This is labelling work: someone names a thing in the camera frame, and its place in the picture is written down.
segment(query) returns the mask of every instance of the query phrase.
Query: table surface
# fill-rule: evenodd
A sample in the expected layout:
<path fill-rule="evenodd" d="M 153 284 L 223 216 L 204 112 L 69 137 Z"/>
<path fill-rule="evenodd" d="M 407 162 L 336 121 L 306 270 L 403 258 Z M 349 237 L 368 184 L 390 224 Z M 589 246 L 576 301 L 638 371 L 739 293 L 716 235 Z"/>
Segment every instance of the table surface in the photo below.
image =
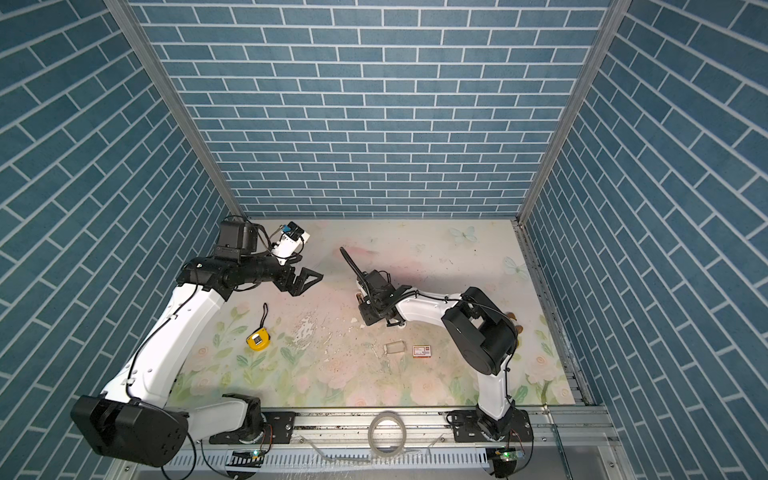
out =
<path fill-rule="evenodd" d="M 262 222 L 272 233 L 282 223 Z M 201 333 L 168 402 L 195 407 L 224 393 L 261 398 L 265 407 L 470 406 L 477 375 L 447 331 L 422 322 L 372 326 L 357 309 L 354 273 L 345 247 L 361 270 L 386 270 L 395 286 L 458 294 L 476 286 L 523 327 L 509 363 L 509 392 L 519 405 L 573 404 L 517 237 L 505 220 L 302 220 L 311 237 L 297 264 L 324 274 L 302 296 L 271 283 L 234 293 Z M 270 345 L 254 352 L 246 337 L 269 305 Z M 404 353 L 385 353 L 402 340 Z M 413 358 L 429 345 L 432 358 Z"/>

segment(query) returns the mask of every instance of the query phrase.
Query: tiled wall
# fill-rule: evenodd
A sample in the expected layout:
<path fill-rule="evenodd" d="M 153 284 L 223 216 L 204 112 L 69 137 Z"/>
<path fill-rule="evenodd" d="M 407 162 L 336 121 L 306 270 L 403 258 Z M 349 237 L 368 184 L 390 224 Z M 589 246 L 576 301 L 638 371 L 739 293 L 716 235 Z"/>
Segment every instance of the tiled wall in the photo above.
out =
<path fill-rule="evenodd" d="M 101 0 L 0 2 L 0 478 L 90 478 L 72 425 L 223 202 Z"/>
<path fill-rule="evenodd" d="M 512 217 L 608 0 L 258 3 L 131 3 L 249 214 Z"/>
<path fill-rule="evenodd" d="M 531 218 L 645 478 L 768 478 L 767 26 L 634 0 Z"/>

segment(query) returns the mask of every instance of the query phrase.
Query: floral pattern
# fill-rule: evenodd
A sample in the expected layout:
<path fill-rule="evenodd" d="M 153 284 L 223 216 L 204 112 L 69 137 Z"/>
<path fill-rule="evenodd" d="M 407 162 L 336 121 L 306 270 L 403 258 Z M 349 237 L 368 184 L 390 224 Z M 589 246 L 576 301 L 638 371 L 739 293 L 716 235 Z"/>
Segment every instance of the floral pattern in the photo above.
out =
<path fill-rule="evenodd" d="M 450 240 L 446 240 L 452 248 L 460 247 L 460 243 L 480 243 L 481 232 L 474 227 L 451 228 L 449 232 Z M 262 405 L 278 408 L 476 404 L 476 373 L 461 357 L 445 329 L 421 322 L 410 322 L 402 329 L 387 328 L 384 322 L 365 326 L 355 317 L 359 313 L 354 284 L 347 278 L 346 265 L 341 265 L 342 260 L 333 252 L 337 250 L 339 240 L 329 243 L 329 252 L 323 260 L 326 263 L 308 266 L 323 271 L 326 278 L 301 297 L 277 297 L 268 286 L 232 295 L 187 357 L 174 383 L 169 405 L 201 406 L 217 401 L 225 393 L 258 396 Z M 396 252 L 401 256 L 416 254 L 423 258 L 435 248 L 431 244 L 426 250 L 419 249 L 417 247 L 423 244 L 414 242 L 407 249 L 397 250 L 397 244 L 392 243 L 393 250 L 388 253 L 375 244 L 370 240 L 365 249 L 353 247 L 347 250 L 355 252 L 352 255 L 361 268 L 368 268 L 370 262 L 387 269 L 385 262 L 396 263 Z M 451 262 L 435 258 L 433 263 L 445 265 L 450 271 L 456 258 L 452 257 Z M 512 261 L 512 267 L 519 270 L 509 273 L 507 260 L 511 257 L 502 259 L 503 268 L 498 274 L 500 286 L 512 281 L 509 285 L 518 288 L 519 280 L 527 279 L 525 265 L 520 262 L 518 266 Z M 470 262 L 474 265 L 477 259 L 470 259 Z M 419 285 L 424 281 L 418 277 L 403 278 L 406 271 L 413 274 L 414 270 L 422 269 L 413 257 L 404 261 L 403 268 L 407 270 L 396 267 L 388 268 L 393 282 L 406 283 L 408 280 L 407 283 Z M 524 285 L 530 288 L 535 300 L 530 283 Z M 492 299 L 501 297 L 493 292 L 495 285 L 477 286 Z M 239 303 L 231 307 L 234 300 Z M 270 304 L 271 314 L 266 319 L 270 344 L 264 351 L 255 352 L 247 346 L 245 338 L 258 325 L 263 301 Z M 573 403 L 549 328 L 538 301 L 535 301 L 535 308 L 507 309 L 515 311 L 518 323 L 523 326 L 517 351 L 509 364 L 509 393 L 520 405 Z M 497 300 L 495 303 L 504 308 Z M 386 354 L 384 345 L 398 340 L 406 342 L 406 351 Z M 412 358 L 410 349 L 414 345 L 430 345 L 433 357 Z"/>

